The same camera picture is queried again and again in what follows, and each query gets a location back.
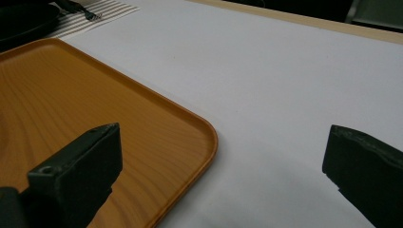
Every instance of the black plastic part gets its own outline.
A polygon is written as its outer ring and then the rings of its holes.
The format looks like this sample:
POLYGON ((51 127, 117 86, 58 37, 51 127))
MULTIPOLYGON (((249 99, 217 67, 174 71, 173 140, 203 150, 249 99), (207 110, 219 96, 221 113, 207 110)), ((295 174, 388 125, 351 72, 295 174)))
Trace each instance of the black plastic part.
POLYGON ((87 131, 28 173, 29 227, 87 227, 122 168, 119 125, 87 131))
POLYGON ((0 188, 0 227, 28 228, 24 208, 15 188, 0 188))
POLYGON ((365 133, 332 125, 323 173, 375 227, 403 226, 403 153, 365 133))
POLYGON ((16 48, 53 32, 59 25, 59 12, 59 8, 48 4, 1 7, 0 51, 16 48))

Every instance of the striped cloth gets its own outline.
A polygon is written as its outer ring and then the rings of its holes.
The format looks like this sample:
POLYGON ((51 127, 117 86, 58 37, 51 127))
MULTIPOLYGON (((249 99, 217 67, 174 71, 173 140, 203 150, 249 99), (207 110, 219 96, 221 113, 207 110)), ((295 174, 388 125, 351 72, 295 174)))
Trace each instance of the striped cloth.
POLYGON ((95 14, 102 14, 100 20, 90 22, 82 12, 68 13, 61 10, 59 15, 60 24, 47 37, 59 38, 66 40, 80 33, 99 27, 103 24, 116 20, 120 17, 128 15, 131 12, 139 10, 138 7, 133 7, 125 3, 120 3, 115 0, 99 0, 84 7, 95 14))

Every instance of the orange tray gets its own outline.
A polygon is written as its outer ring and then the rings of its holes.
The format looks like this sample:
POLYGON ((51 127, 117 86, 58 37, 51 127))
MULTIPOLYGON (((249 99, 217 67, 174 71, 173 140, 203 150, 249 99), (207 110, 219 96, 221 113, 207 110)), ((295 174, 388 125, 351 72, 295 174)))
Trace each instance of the orange tray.
POLYGON ((0 54, 0 186, 92 127, 120 123, 124 170, 89 227, 152 227, 218 147, 212 125, 57 39, 0 54))

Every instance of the white tablecloth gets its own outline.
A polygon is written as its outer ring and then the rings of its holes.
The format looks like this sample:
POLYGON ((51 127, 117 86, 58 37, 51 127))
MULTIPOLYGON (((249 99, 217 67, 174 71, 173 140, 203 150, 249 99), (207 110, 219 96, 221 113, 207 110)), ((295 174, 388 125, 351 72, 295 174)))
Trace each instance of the white tablecloth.
POLYGON ((182 0, 68 43, 196 112, 212 166, 161 227, 372 227, 321 172, 331 124, 403 149, 403 46, 182 0))

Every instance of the wooden table edge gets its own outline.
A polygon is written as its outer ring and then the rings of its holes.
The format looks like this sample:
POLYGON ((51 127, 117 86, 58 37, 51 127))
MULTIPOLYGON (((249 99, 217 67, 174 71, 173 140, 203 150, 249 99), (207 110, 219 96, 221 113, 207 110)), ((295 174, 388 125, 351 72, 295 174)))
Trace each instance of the wooden table edge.
POLYGON ((274 18, 282 21, 301 24, 304 26, 316 27, 320 29, 328 29, 332 31, 338 31, 342 33, 403 45, 403 33, 381 30, 376 28, 365 28, 361 26, 328 21, 314 17, 302 16, 271 9, 251 7, 232 2, 225 2, 221 0, 186 0, 186 1, 205 4, 228 10, 250 13, 258 16, 274 18))

